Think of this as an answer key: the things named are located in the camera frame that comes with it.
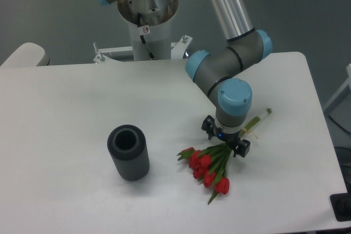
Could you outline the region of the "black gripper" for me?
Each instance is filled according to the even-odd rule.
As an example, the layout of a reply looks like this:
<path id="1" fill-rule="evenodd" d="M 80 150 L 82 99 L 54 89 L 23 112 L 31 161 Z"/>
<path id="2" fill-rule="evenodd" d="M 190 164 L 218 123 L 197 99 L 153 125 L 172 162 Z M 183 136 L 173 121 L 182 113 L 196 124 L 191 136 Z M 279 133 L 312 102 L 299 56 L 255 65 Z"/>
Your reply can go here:
<path id="1" fill-rule="evenodd" d="M 216 127 L 214 118 L 208 115 L 202 122 L 201 129 L 208 135 L 208 140 L 216 136 L 224 141 L 233 150 L 233 157 L 245 158 L 250 151 L 251 142 L 246 139 L 239 139 L 242 127 Z"/>

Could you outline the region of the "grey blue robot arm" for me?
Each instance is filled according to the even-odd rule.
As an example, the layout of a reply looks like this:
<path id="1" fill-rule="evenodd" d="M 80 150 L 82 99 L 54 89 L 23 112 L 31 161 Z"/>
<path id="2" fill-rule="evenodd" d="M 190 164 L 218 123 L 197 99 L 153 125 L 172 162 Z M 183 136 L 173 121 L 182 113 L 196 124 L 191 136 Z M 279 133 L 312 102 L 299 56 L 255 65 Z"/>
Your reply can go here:
<path id="1" fill-rule="evenodd" d="M 178 0 L 98 0 L 103 5 L 116 3 L 120 15 L 129 24 L 133 58 L 136 61 L 170 59 L 170 21 Z M 202 129 L 229 145 L 234 155 L 245 157 L 250 142 L 240 132 L 251 107 L 252 89 L 237 75 L 266 58 L 273 44 L 266 32 L 251 23 L 242 0 L 211 0 L 227 47 L 218 55 L 205 50 L 193 53 L 186 72 L 216 108 Z"/>

